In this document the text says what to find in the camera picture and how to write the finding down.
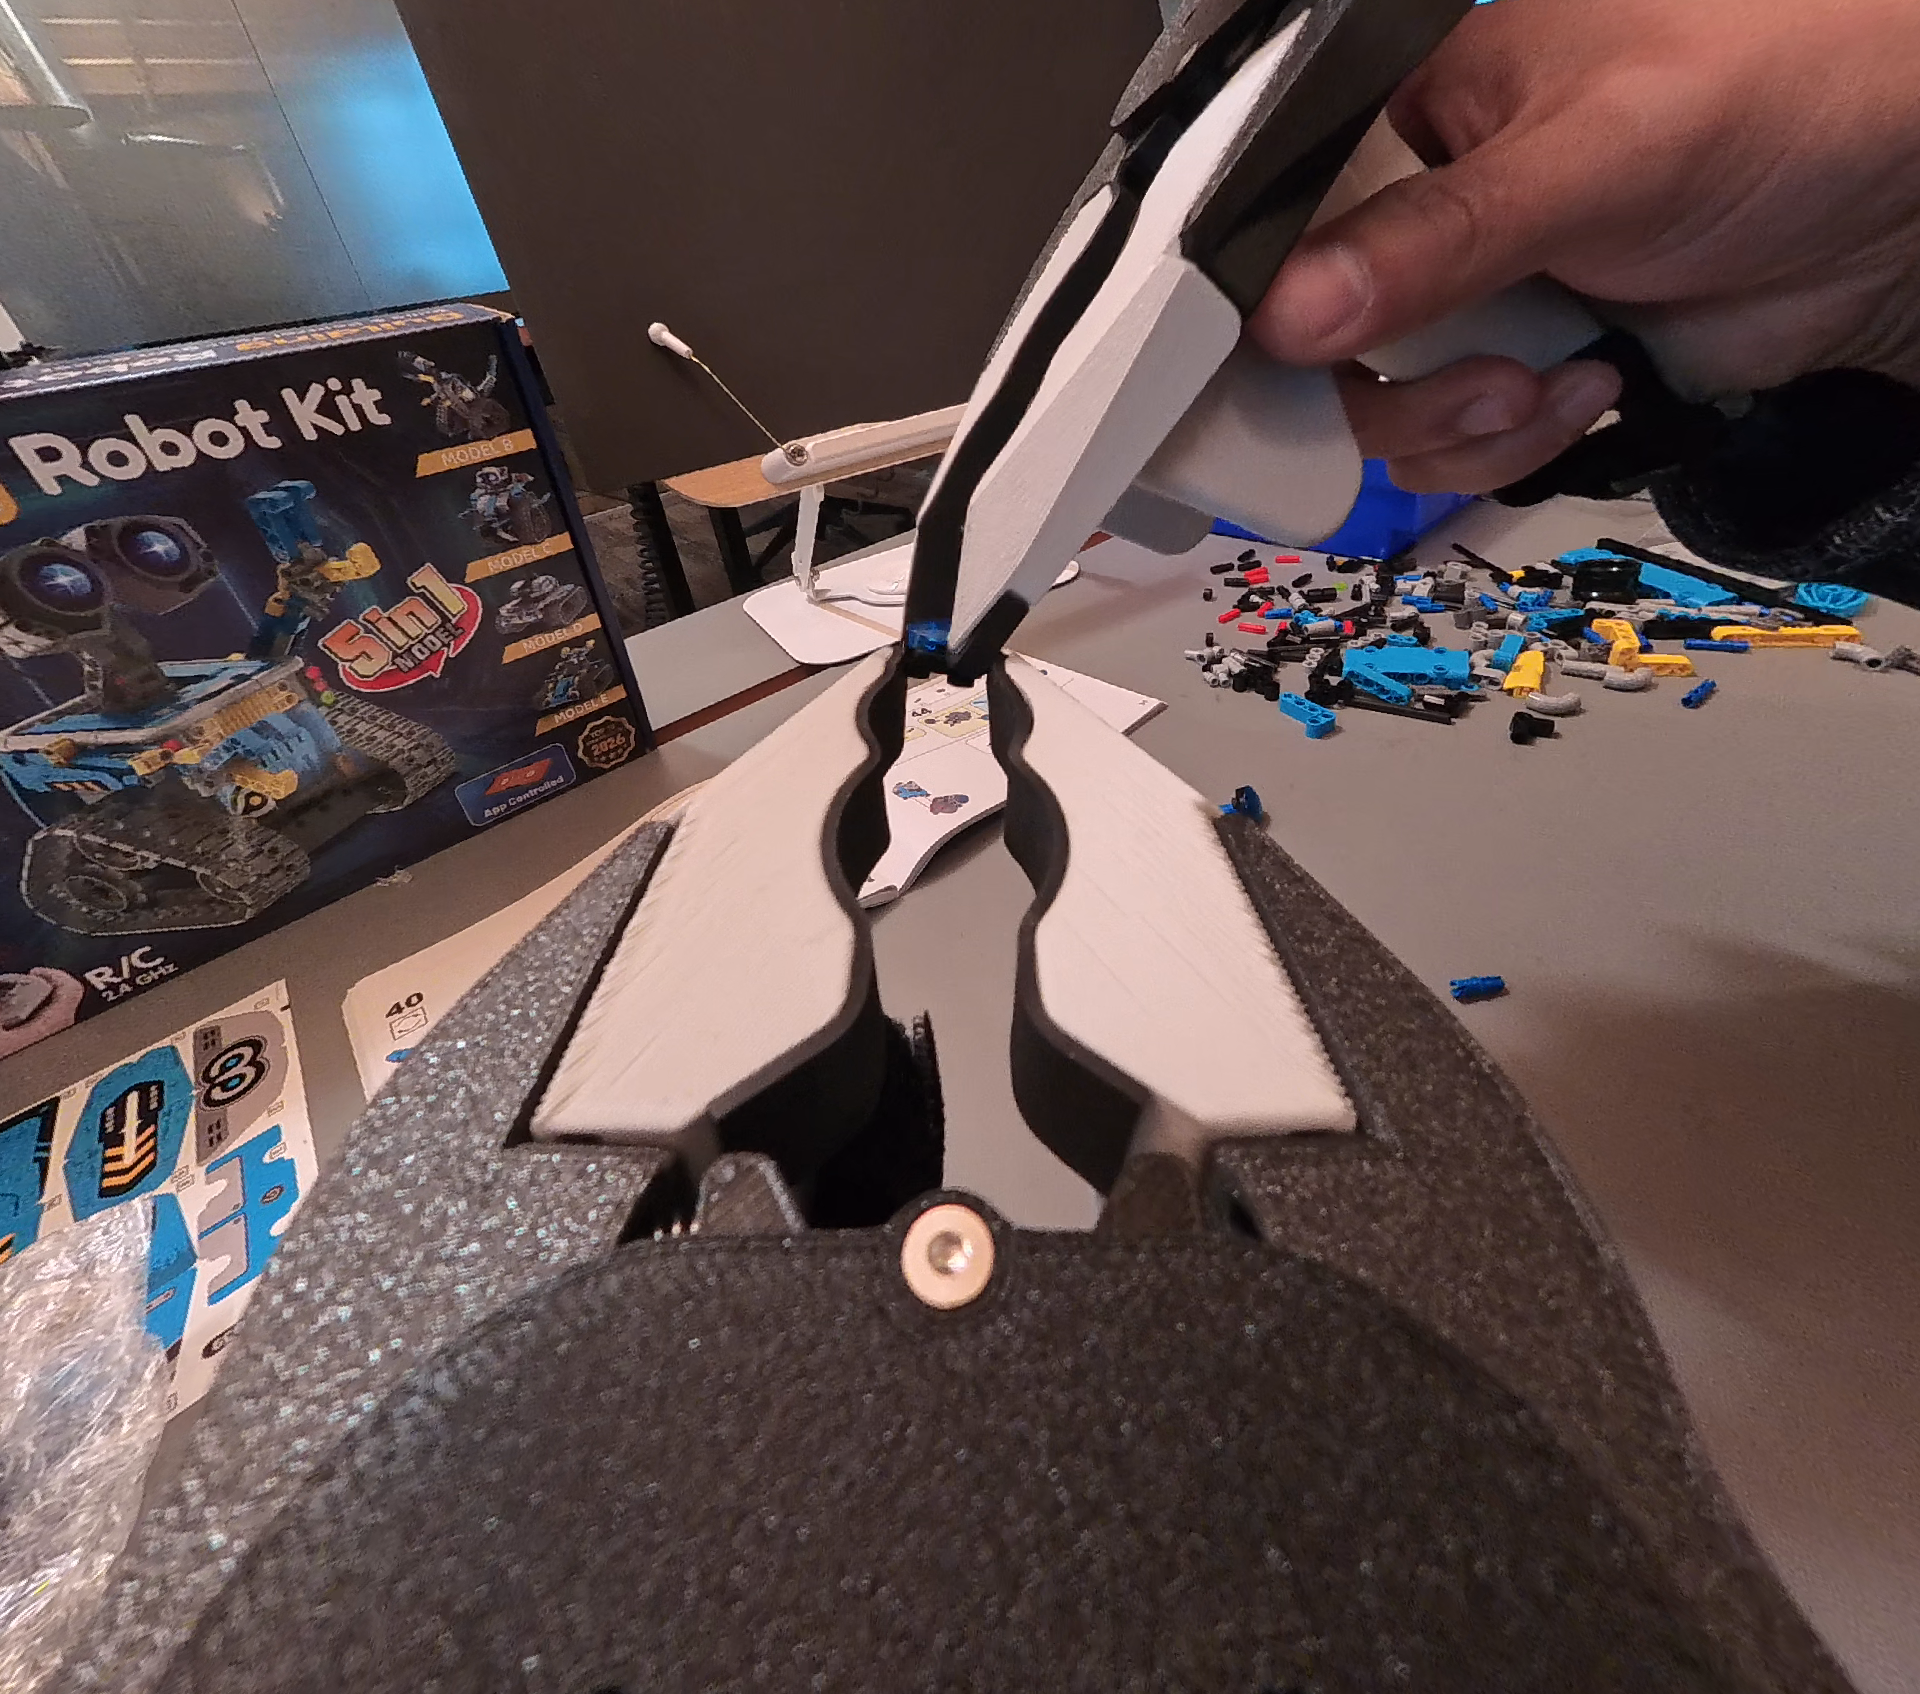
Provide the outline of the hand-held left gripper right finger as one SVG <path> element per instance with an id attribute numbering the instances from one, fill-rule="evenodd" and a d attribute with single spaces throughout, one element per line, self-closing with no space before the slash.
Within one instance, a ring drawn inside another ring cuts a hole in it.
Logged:
<path id="1" fill-rule="evenodd" d="M 1355 1103 L 1231 843 L 1265 843 L 1028 665 L 988 675 L 1021 924 L 1021 1117 L 1110 1194 L 1136 1155 L 1349 1137 Z"/>

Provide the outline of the white desk lamp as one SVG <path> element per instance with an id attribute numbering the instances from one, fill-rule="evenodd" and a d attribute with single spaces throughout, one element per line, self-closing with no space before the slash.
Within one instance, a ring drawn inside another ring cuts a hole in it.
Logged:
<path id="1" fill-rule="evenodd" d="M 746 617 L 795 662 L 836 667 L 901 639 L 915 533 L 876 554 L 820 568 L 824 490 L 830 483 L 938 459 L 963 416 L 963 407 L 949 407 L 859 422 L 776 443 L 756 463 L 738 460 L 674 483 L 684 496 L 714 510 L 765 501 L 776 490 L 796 492 L 792 579 L 756 590 L 744 602 Z"/>

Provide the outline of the person's right hand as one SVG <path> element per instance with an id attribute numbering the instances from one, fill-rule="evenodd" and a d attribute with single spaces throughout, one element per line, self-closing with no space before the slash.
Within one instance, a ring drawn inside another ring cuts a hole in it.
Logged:
<path id="1" fill-rule="evenodd" d="M 1351 364 L 1544 274 L 1693 401 L 1918 382 L 1918 0 L 1502 0 L 1411 76 L 1432 167 L 1313 228 L 1252 317 Z"/>

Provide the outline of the instruction booklet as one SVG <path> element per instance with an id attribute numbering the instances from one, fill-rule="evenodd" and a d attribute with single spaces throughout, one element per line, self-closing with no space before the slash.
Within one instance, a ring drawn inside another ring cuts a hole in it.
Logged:
<path id="1" fill-rule="evenodd" d="M 859 895 L 866 911 L 895 902 L 949 839 L 1004 808 L 1006 776 L 992 752 L 985 685 L 965 690 L 928 678 L 908 689 L 904 746 L 885 791 L 888 843 Z M 357 983 L 344 1020 L 365 1094 L 375 1099 L 444 1015 L 627 839 L 616 834 L 541 889 Z"/>

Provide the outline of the robot kit box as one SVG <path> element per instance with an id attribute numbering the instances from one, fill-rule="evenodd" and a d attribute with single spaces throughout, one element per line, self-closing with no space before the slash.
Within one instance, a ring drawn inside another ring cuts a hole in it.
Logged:
<path id="1" fill-rule="evenodd" d="M 2 384 L 4 1055 L 653 745 L 517 322 Z"/>

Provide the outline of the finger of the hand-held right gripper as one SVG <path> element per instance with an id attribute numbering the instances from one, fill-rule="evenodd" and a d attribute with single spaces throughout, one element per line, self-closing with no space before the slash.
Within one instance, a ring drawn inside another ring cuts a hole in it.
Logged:
<path id="1" fill-rule="evenodd" d="M 1064 226 L 972 390 L 919 518 L 904 627 L 952 623 L 969 504 L 1120 253 L 1123 188 L 1107 183 Z"/>
<path id="2" fill-rule="evenodd" d="M 1243 312 L 1183 251 L 1183 230 L 1225 171 L 1309 21 L 1269 39 L 1189 125 L 1152 177 L 1117 256 L 1044 372 L 1012 439 L 972 492 L 956 576 L 956 639 L 1004 601 L 1033 607 L 1114 508 L 1231 359 Z"/>

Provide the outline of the black divider panel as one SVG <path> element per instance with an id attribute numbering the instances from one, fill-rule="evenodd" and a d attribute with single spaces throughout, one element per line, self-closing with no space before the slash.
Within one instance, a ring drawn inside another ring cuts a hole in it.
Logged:
<path id="1" fill-rule="evenodd" d="M 394 0 L 581 483 L 965 403 L 1159 0 Z"/>

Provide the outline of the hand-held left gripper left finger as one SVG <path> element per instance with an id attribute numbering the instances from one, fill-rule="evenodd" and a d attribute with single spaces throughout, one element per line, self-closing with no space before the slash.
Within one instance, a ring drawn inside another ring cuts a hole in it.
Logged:
<path id="1" fill-rule="evenodd" d="M 874 652 L 699 788 L 584 1000 L 534 1141 L 855 1141 L 888 1067 L 859 893 L 888 845 L 902 717 L 901 652 Z"/>

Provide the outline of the blue sticker sheet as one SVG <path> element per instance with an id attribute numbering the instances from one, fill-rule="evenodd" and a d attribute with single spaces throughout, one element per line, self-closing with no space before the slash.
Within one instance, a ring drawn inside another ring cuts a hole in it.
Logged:
<path id="1" fill-rule="evenodd" d="M 2 1259 L 145 1207 L 146 1327 L 180 1413 L 213 1387 L 315 1179 L 299 1037 L 277 983 L 4 1120 Z"/>

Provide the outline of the blue plastic bin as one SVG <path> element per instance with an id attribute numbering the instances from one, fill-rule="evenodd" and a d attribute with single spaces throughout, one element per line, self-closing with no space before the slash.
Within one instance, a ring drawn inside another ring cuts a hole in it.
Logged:
<path id="1" fill-rule="evenodd" d="M 1367 459 L 1352 510 L 1317 548 L 1339 559 L 1391 560 L 1474 504 L 1476 496 L 1460 492 L 1409 492 L 1393 481 L 1386 460 Z"/>

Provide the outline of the spread of blue yellow bricks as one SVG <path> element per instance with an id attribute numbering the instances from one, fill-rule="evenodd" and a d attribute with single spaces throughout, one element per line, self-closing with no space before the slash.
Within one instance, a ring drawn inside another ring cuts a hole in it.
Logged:
<path id="1" fill-rule="evenodd" d="M 1719 665 L 1740 654 L 1812 652 L 1861 675 L 1918 675 L 1917 648 L 1862 637 L 1873 598 L 1849 585 L 1774 585 L 1614 539 L 1517 567 L 1453 554 L 1483 579 L 1454 615 L 1469 675 L 1512 703 L 1508 736 L 1521 746 L 1583 711 L 1581 685 L 1644 695 L 1672 683 L 1694 712 L 1717 698 Z"/>

